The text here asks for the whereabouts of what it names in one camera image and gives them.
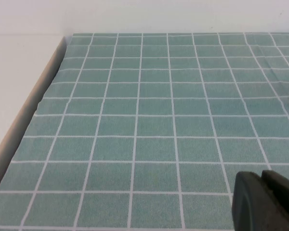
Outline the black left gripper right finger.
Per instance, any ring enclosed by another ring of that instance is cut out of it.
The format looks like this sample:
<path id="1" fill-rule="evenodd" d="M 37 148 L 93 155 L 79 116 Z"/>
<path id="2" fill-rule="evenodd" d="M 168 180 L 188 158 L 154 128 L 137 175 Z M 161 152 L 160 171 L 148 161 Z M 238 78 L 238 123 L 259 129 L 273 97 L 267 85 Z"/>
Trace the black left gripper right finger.
<path id="1" fill-rule="evenodd" d="M 281 214 L 289 223 L 289 179 L 273 170 L 263 170 L 261 179 L 268 187 Z"/>

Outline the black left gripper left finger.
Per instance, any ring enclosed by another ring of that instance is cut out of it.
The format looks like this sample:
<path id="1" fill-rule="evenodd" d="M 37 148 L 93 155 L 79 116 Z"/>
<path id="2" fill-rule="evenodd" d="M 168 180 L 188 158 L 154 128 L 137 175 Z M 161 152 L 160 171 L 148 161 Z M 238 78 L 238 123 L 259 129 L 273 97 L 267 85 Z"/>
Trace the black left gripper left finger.
<path id="1" fill-rule="evenodd" d="M 236 174 L 232 218 L 236 231 L 289 231 L 268 187 L 253 172 Z"/>

